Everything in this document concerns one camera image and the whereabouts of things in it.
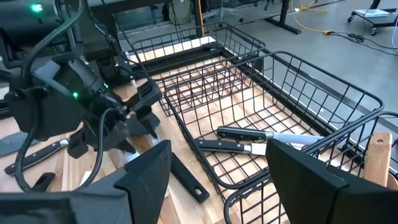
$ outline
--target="wire basket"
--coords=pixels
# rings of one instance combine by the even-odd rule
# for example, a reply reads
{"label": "wire basket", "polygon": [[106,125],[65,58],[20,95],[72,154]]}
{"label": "wire basket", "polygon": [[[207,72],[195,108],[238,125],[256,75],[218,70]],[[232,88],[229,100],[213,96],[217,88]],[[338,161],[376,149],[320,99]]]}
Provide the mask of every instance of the wire basket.
{"label": "wire basket", "polygon": [[190,72],[189,81],[165,91],[185,140],[224,201],[269,173],[265,157],[204,152],[195,139],[221,139],[219,126],[327,136],[382,109],[375,96],[290,53],[241,58]]}
{"label": "wire basket", "polygon": [[[197,38],[196,33],[202,31],[204,36]],[[130,60],[137,63],[132,65],[133,73],[140,79],[146,78],[147,72],[162,91],[189,80],[190,72],[213,63],[259,49],[269,53],[265,43],[223,22],[150,37],[132,45],[136,51]],[[172,115],[165,99],[160,104],[167,116]]]}
{"label": "wire basket", "polygon": [[[382,112],[353,122],[313,147],[304,149],[328,165],[363,177],[365,154],[375,131],[389,131],[393,136],[389,172],[398,179],[398,113]],[[232,194],[224,206],[227,223],[290,223],[270,175],[258,179]]]}

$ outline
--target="black knife handle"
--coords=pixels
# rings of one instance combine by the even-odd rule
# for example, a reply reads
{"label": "black knife handle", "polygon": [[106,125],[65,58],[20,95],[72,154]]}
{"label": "black knife handle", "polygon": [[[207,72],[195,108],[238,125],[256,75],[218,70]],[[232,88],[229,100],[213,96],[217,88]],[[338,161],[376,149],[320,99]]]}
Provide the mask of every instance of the black knife handle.
{"label": "black knife handle", "polygon": [[199,140],[195,142],[204,151],[244,153],[244,144],[222,140]]}
{"label": "black knife handle", "polygon": [[258,131],[255,129],[248,128],[235,128],[220,126],[217,128],[217,135],[221,138],[232,138],[236,140],[261,140],[266,139],[265,131]]}
{"label": "black knife handle", "polygon": [[47,172],[40,176],[36,181],[36,184],[32,187],[33,191],[45,192],[50,187],[51,182],[54,180],[55,174],[53,172]]}
{"label": "black knife handle", "polygon": [[[50,157],[52,154],[56,153],[59,149],[61,149],[61,143],[60,141],[57,141],[49,146],[46,146],[45,148],[25,157],[23,164],[22,164],[22,170],[26,170],[30,168],[31,166],[34,166],[37,163],[42,162],[46,158]],[[8,175],[14,175],[15,174],[15,164],[11,164],[7,166],[4,169],[4,172]]]}
{"label": "black knife handle", "polygon": [[198,203],[203,203],[209,198],[210,194],[206,188],[199,183],[173,152],[171,173]]}

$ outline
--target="floor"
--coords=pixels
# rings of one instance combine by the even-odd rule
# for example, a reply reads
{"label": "floor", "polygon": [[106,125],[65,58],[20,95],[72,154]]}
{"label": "floor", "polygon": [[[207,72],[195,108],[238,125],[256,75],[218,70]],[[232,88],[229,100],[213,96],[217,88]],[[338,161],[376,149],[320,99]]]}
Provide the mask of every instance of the floor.
{"label": "floor", "polygon": [[[311,0],[301,0],[302,4],[309,4]],[[319,0],[317,4],[334,2],[334,0]],[[361,18],[356,17],[352,23],[346,20],[355,9],[367,9],[372,1],[345,0],[322,7],[327,13],[301,12],[296,14],[300,23],[314,29],[328,29],[338,32],[354,32],[361,34],[364,29]],[[394,0],[383,0],[379,8],[397,7]],[[380,97],[386,105],[386,110],[398,111],[395,94],[398,93],[398,57],[386,55],[381,52],[368,49],[364,46],[352,43],[348,40],[324,36],[316,32],[302,30],[300,35],[295,35],[268,22],[258,20],[280,11],[278,0],[269,6],[268,11],[263,11],[263,4],[258,7],[246,6],[239,10],[243,15],[244,24],[239,24],[238,17],[225,17],[225,21],[243,32],[265,42],[271,50],[284,50],[293,53],[309,62],[327,70],[328,72],[343,78],[370,93]],[[288,15],[286,23],[299,28],[292,15]],[[192,27],[193,22],[184,27]],[[369,35],[370,26],[366,25],[365,37],[376,41],[381,45],[391,46],[391,36],[394,28],[380,28],[375,37]],[[131,40],[137,40],[149,35],[157,35],[162,32],[172,32],[174,26],[166,26],[147,30],[145,32],[132,31],[129,33]]]}

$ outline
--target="black mount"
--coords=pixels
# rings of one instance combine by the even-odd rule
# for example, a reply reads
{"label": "black mount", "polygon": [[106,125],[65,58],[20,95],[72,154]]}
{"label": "black mount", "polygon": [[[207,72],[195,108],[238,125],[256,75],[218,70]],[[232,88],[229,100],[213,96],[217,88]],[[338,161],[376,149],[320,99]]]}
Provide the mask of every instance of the black mount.
{"label": "black mount", "polygon": [[[119,122],[112,131],[106,133],[104,150],[115,148],[135,153],[134,147],[126,140],[130,134],[133,136],[150,134],[157,138],[155,129],[159,126],[160,120],[152,112],[151,106],[161,97],[162,92],[153,80],[148,80],[138,87],[137,93],[125,102],[126,108],[129,108],[128,111],[133,111],[135,114],[131,115],[127,121]],[[88,145],[96,150],[98,148],[97,130],[98,128],[93,128],[85,122],[82,129],[70,137],[69,155],[75,159],[79,158],[88,151]]]}
{"label": "black mount", "polygon": [[292,223],[398,222],[397,191],[327,165],[278,140],[268,140],[266,157]]}

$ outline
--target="wooden plank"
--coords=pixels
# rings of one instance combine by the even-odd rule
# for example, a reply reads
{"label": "wooden plank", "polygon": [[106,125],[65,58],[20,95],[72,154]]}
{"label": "wooden plank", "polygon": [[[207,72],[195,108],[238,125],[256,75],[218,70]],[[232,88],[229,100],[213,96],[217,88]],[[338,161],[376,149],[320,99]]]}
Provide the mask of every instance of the wooden plank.
{"label": "wooden plank", "polygon": [[391,159],[392,134],[376,132],[369,141],[365,157],[364,178],[381,186],[387,186]]}

